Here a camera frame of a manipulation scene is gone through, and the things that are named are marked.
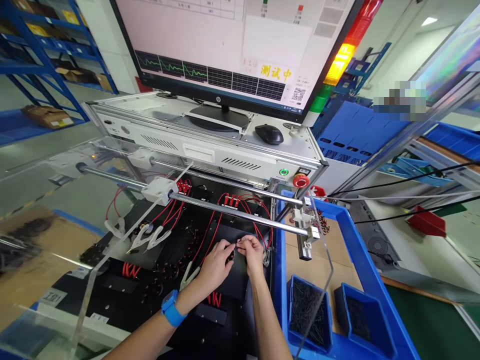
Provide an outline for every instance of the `ceiling light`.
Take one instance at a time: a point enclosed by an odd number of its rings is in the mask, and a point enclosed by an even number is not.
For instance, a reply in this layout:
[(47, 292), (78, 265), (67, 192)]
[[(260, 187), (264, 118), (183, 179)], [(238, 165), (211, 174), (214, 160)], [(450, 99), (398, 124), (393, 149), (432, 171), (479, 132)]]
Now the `ceiling light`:
[(422, 26), (425, 26), (425, 25), (428, 25), (428, 24), (431, 24), (431, 23), (434, 23), (436, 22), (438, 19), (434, 18), (434, 17), (427, 17), (425, 19), (425, 21), (423, 22)]

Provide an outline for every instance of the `monitor screen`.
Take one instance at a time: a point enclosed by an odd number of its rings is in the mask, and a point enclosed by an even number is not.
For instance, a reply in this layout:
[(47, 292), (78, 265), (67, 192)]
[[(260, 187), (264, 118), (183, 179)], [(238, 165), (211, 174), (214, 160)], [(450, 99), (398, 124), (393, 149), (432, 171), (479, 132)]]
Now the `monitor screen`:
[(354, 2), (112, 0), (112, 5), (145, 85), (302, 122), (337, 39), (339, 47), (345, 38), (348, 29), (341, 30)]

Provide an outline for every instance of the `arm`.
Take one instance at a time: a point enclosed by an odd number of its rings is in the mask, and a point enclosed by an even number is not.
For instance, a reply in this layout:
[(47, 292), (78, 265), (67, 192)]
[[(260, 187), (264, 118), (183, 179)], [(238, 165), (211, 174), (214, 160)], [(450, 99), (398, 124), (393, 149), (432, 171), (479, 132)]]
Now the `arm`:
[[(233, 261), (229, 261), (227, 264), (225, 262), (234, 248), (235, 244), (230, 245), (226, 240), (215, 244), (213, 250), (205, 258), (200, 274), (178, 295), (175, 307), (181, 315), (188, 314), (224, 282), (234, 264)], [(104, 359), (154, 360), (160, 355), (176, 329), (159, 311), (132, 332)]]
[(262, 360), (292, 360), (292, 354), (280, 328), (269, 286), (265, 280), (264, 248), (258, 239), (251, 235), (244, 236), (236, 246), (238, 252), (245, 255), (247, 260), (247, 272), (253, 293), (253, 315), (259, 358)]

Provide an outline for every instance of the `black mouse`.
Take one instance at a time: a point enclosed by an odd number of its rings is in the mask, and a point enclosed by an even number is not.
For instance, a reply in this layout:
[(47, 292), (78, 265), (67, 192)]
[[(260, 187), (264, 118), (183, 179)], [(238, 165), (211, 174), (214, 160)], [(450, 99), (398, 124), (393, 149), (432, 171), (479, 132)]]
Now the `black mouse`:
[(267, 144), (279, 145), (284, 142), (282, 132), (273, 125), (255, 126), (255, 132)]

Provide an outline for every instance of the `hand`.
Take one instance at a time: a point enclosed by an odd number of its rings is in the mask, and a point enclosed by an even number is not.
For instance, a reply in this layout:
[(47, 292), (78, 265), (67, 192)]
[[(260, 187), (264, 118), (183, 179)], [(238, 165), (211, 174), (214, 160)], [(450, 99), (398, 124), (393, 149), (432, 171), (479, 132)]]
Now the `hand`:
[(237, 241), (238, 252), (246, 257), (246, 272), (250, 279), (264, 277), (264, 247), (252, 235), (245, 235)]
[(200, 269), (200, 274), (196, 278), (202, 284), (205, 290), (205, 297), (218, 288), (228, 276), (233, 260), (227, 262), (227, 258), (235, 250), (235, 244), (230, 244), (222, 239), (215, 244), (212, 251), (208, 254)]

